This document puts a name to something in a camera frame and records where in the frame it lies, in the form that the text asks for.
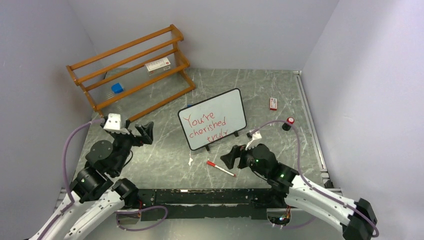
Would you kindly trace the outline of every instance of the wooden rack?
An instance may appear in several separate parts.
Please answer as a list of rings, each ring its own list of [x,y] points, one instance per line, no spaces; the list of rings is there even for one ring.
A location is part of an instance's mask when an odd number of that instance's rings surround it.
[[[77,75],[74,72],[74,70],[76,70],[76,69],[82,68],[82,67],[84,67],[84,66],[86,66],[88,64],[91,64],[91,63],[94,63],[96,61],[99,61],[100,59],[103,59],[103,58],[106,58],[106,57],[111,56],[113,54],[116,54],[116,53],[118,53],[120,51],[123,51],[125,49],[130,48],[130,47],[133,47],[133,46],[135,46],[137,44],[140,44],[140,43],[145,42],[145,41],[147,41],[149,39],[152,39],[152,38],[155,38],[155,37],[157,37],[159,35],[165,34],[167,32],[171,32],[171,34],[172,34],[172,39],[171,40],[165,41],[165,42],[163,42],[163,43],[161,43],[159,45],[156,45],[156,46],[151,47],[151,48],[149,48],[147,50],[144,50],[142,52],[139,52],[139,53],[137,53],[135,55],[132,55],[132,56],[130,56],[128,58],[125,58],[125,59],[123,59],[121,61],[118,61],[118,62],[116,62],[114,64],[111,64],[109,66],[103,67],[103,68],[101,68],[101,69],[99,69],[97,71],[94,71],[94,72],[92,72],[92,73],[90,73],[88,75],[85,75],[83,77],[80,77],[80,78],[78,78]],[[176,93],[176,94],[174,94],[174,95],[166,98],[165,100],[163,100],[163,101],[161,101],[161,102],[159,102],[159,103],[157,103],[157,104],[155,104],[155,105],[147,108],[146,110],[143,110],[140,113],[137,113],[136,115],[131,116],[129,118],[129,120],[132,122],[134,120],[137,120],[137,119],[143,117],[144,115],[146,115],[148,113],[153,112],[154,110],[156,110],[156,109],[164,106],[165,104],[167,104],[167,103],[169,103],[169,102],[171,102],[171,101],[173,101],[173,100],[175,100],[175,99],[183,96],[184,94],[186,94],[186,93],[188,93],[188,92],[190,92],[190,91],[192,91],[192,90],[194,90],[196,88],[195,83],[189,78],[189,76],[187,76],[187,74],[185,72],[185,69],[190,66],[190,62],[183,55],[183,53],[180,51],[180,48],[178,47],[178,42],[179,41],[183,41],[183,40],[184,40],[183,34],[180,32],[180,30],[178,30],[178,28],[176,28],[173,24],[171,24],[167,28],[164,28],[164,29],[159,30],[157,32],[154,32],[152,34],[146,35],[146,36],[141,37],[139,39],[136,39],[134,41],[128,42],[128,43],[126,43],[124,45],[121,45],[121,46],[118,46],[116,48],[113,48],[113,49],[111,49],[109,51],[103,52],[103,53],[101,53],[101,54],[99,54],[97,56],[93,56],[93,57],[91,57],[89,59],[86,59],[84,61],[75,63],[75,64],[70,65],[70,66],[67,65],[66,68],[67,68],[67,70],[69,72],[70,77],[73,79],[73,82],[77,86],[79,86],[82,89],[82,91],[84,92],[84,94],[87,97],[88,102],[90,103],[90,105],[93,108],[93,110],[95,112],[97,112],[102,117],[104,116],[104,114],[102,112],[102,109],[103,108],[105,108],[105,107],[107,107],[107,106],[115,103],[116,101],[118,101],[118,100],[120,100],[120,99],[122,99],[122,98],[124,98],[124,97],[126,97],[128,95],[131,95],[131,94],[133,94],[133,93],[135,93],[135,92],[137,92],[137,91],[139,91],[139,90],[141,90],[141,89],[143,89],[143,88],[145,88],[145,87],[147,87],[147,86],[149,86],[149,85],[151,85],[153,83],[156,83],[157,81],[159,81],[161,79],[164,79],[164,78],[166,78],[168,76],[171,76],[171,75],[173,75],[175,73],[179,73],[187,81],[189,87],[187,87],[184,90],[182,90],[182,91],[180,91],[180,92],[178,92],[178,93]],[[87,80],[90,80],[90,79],[95,78],[95,77],[97,77],[99,75],[105,74],[106,72],[108,72],[110,70],[113,70],[113,69],[115,69],[117,67],[120,67],[120,66],[122,66],[124,64],[127,64],[127,63],[129,63],[131,61],[134,61],[136,59],[139,59],[139,58],[141,58],[143,56],[146,56],[148,54],[151,54],[151,53],[153,53],[153,52],[155,52],[155,51],[157,51],[159,49],[165,48],[165,47],[170,46],[170,45],[172,45],[172,49],[169,50],[169,51],[167,51],[167,52],[164,52],[164,53],[162,53],[160,55],[157,55],[155,57],[152,57],[152,58],[150,58],[150,59],[148,59],[146,61],[143,61],[142,63],[139,63],[139,64],[137,64],[135,66],[130,67],[130,68],[127,68],[126,70],[123,70],[123,71],[121,71],[119,73],[116,73],[116,74],[114,74],[112,76],[109,76],[109,77],[107,77],[107,78],[105,78],[103,80],[97,81],[97,82],[95,82],[95,83],[93,83],[91,85],[88,85],[88,86],[84,86],[83,85],[83,83],[85,81],[87,81]],[[147,63],[150,63],[150,62],[159,60],[159,59],[164,58],[164,57],[166,57],[168,55],[171,55],[171,54],[174,54],[175,55],[177,67],[172,68],[172,69],[170,69],[168,71],[165,71],[161,75],[158,75],[156,77],[153,77],[152,79],[150,79],[150,80],[148,80],[146,82],[143,82],[142,84],[140,84],[138,86],[135,86],[135,87],[133,87],[131,89],[125,90],[124,92],[121,92],[121,93],[117,94],[116,96],[114,96],[114,97],[112,97],[110,99],[107,99],[107,100],[105,100],[105,101],[103,101],[101,103],[98,103],[98,104],[95,103],[95,101],[93,100],[93,97],[89,93],[89,91],[91,91],[91,90],[93,90],[95,88],[98,88],[99,86],[101,86],[103,84],[109,83],[110,81],[113,81],[113,80],[115,80],[115,79],[117,79],[119,77],[122,77],[122,76],[124,76],[124,75],[126,75],[128,73],[131,73],[131,72],[133,72],[133,71],[135,71],[137,69],[140,69],[140,68],[144,67],[145,64],[147,64]]]

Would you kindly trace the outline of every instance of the black bottle with red cap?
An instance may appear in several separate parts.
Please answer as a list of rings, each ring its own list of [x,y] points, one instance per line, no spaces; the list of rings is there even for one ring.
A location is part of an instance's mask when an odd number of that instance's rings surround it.
[[[294,124],[295,123],[295,119],[293,118],[293,117],[288,117],[287,118],[287,122],[288,123],[290,123],[290,124]],[[289,124],[287,124],[287,123],[284,123],[283,125],[282,125],[282,129],[284,130],[284,131],[288,131],[288,130],[290,130],[292,128],[292,126],[291,125],[289,125]]]

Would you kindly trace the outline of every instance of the whiteboard frame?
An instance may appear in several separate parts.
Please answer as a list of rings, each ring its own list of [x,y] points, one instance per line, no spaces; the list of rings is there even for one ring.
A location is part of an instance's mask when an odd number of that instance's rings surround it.
[[[240,129],[237,129],[237,130],[235,130],[234,132],[232,132],[232,133],[230,133],[230,134],[228,134],[228,135],[226,135],[226,136],[224,136],[224,137],[221,137],[221,138],[219,138],[219,139],[216,139],[215,141],[212,141],[212,142],[210,142],[210,143],[208,143],[208,144],[205,144],[205,145],[203,145],[203,146],[200,146],[200,147],[198,147],[198,148],[196,148],[196,149],[192,149],[192,146],[190,146],[189,139],[187,138],[187,135],[186,135],[186,130],[184,130],[183,123],[181,122],[180,112],[181,112],[181,111],[183,111],[183,110],[189,109],[189,108],[191,108],[191,107],[194,107],[194,106],[196,106],[196,105],[198,105],[198,104],[201,104],[201,103],[204,103],[204,102],[206,102],[206,101],[209,101],[209,100],[211,100],[211,99],[217,98],[217,97],[219,97],[219,96],[221,96],[221,95],[224,95],[224,94],[227,94],[227,93],[229,93],[229,92],[232,92],[232,91],[238,91],[238,94],[240,95],[241,107],[243,108],[244,127],[240,128]],[[246,120],[245,105],[243,104],[242,92],[241,92],[241,91],[240,91],[240,89],[239,89],[239,88],[237,88],[237,87],[236,87],[236,88],[233,88],[233,89],[231,89],[231,90],[225,91],[225,92],[223,92],[223,93],[220,93],[220,94],[218,94],[218,95],[216,95],[216,96],[213,96],[213,97],[210,97],[210,98],[208,98],[208,99],[205,99],[205,100],[203,100],[203,101],[197,102],[197,103],[195,103],[195,104],[193,104],[193,105],[191,105],[191,106],[187,106],[187,107],[185,107],[185,108],[183,108],[183,109],[180,109],[180,110],[177,112],[176,116],[177,116],[177,118],[178,118],[178,120],[179,120],[179,124],[181,124],[181,128],[182,128],[182,131],[184,132],[184,137],[185,137],[185,140],[187,141],[188,147],[189,147],[189,148],[190,148],[190,150],[192,150],[192,151],[196,151],[196,150],[198,150],[198,149],[204,148],[204,147],[208,146],[209,144],[212,144],[212,143],[214,143],[214,142],[216,142],[216,141],[218,141],[218,140],[221,140],[221,139],[223,139],[223,138],[226,138],[226,137],[228,137],[228,136],[231,136],[231,135],[233,135],[235,132],[240,131],[240,130],[242,130],[242,129],[244,129],[244,128],[246,128],[246,127],[248,126],[248,122],[247,122],[247,120]]]

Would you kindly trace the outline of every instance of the blue object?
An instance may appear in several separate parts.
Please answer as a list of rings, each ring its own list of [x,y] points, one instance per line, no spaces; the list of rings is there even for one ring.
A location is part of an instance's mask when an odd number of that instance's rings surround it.
[[[123,91],[124,91],[124,87],[119,83],[116,83],[112,86],[112,92],[115,94],[122,93]]]

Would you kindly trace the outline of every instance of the gray marble tabletop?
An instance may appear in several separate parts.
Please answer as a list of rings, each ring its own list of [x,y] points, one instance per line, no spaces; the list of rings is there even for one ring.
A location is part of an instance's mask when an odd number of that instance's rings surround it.
[[[107,75],[122,71],[118,68]],[[250,169],[233,168],[237,177],[231,177],[206,164],[215,162],[226,168],[220,156],[227,154],[233,145],[243,145],[249,140],[248,130],[268,121],[295,118],[300,132],[301,168],[307,178],[322,185],[320,164],[317,158],[311,129],[305,115],[305,106],[293,71],[288,70],[251,70],[251,69],[198,69],[189,68],[187,74],[196,89],[166,104],[135,121],[136,124],[154,122],[152,145],[133,147],[134,157],[123,169],[121,178],[128,178],[139,188],[149,189],[210,189],[210,188],[268,188],[269,185],[255,176]],[[99,89],[98,101],[110,98],[113,93],[110,86],[116,82],[129,89],[148,78],[145,72],[134,71],[118,80],[105,84]],[[104,109],[104,113],[120,113],[126,117],[160,102],[181,91],[188,84],[178,74],[160,80],[113,105]],[[240,136],[228,136],[210,144],[210,151],[201,148],[189,149],[177,112],[187,104],[194,104],[215,95],[239,88],[242,95],[247,127],[239,131]],[[278,110],[269,109],[270,98],[278,99]],[[137,133],[134,123],[130,129]],[[273,151],[277,159],[290,167],[296,167],[296,137],[293,131],[284,131],[281,124],[261,129],[262,143]],[[99,140],[112,141],[99,125],[89,128],[76,173],[86,162],[85,155],[91,146]]]

